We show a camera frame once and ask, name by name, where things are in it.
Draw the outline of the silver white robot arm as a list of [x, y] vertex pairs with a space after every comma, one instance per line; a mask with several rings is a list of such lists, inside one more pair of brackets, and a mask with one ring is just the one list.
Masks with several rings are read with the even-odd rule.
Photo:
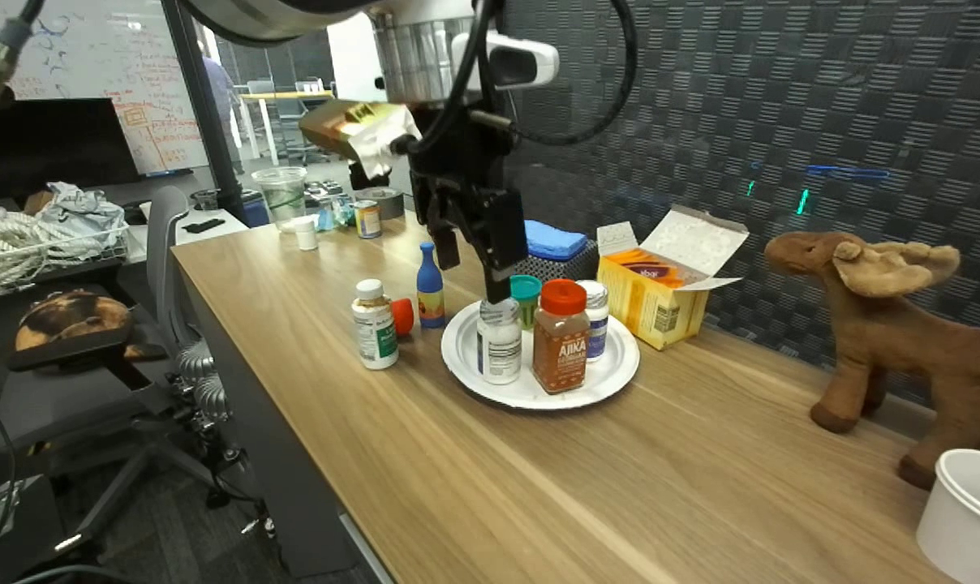
[[216, 34], [241, 45], [283, 45], [363, 13], [391, 102], [411, 128], [391, 152], [408, 160], [419, 223], [434, 241], [439, 266], [461, 261], [459, 241], [482, 258], [486, 299], [509, 292], [527, 258], [524, 198], [507, 182], [514, 126], [494, 107], [507, 91], [546, 87], [562, 54], [548, 42], [498, 25], [507, 0], [181, 0]]

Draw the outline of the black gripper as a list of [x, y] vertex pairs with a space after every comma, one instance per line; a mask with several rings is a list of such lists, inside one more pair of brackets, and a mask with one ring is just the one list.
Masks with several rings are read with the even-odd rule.
[[[450, 190], [505, 188], [505, 160], [514, 148], [507, 128], [486, 126], [459, 112], [439, 138], [408, 160], [416, 213], [429, 217], [439, 266], [456, 268], [459, 237], [447, 217], [447, 201], [433, 193], [434, 185]], [[486, 190], [477, 210], [482, 261], [486, 299], [505, 301], [509, 294], [509, 273], [527, 258], [527, 213], [515, 190]]]

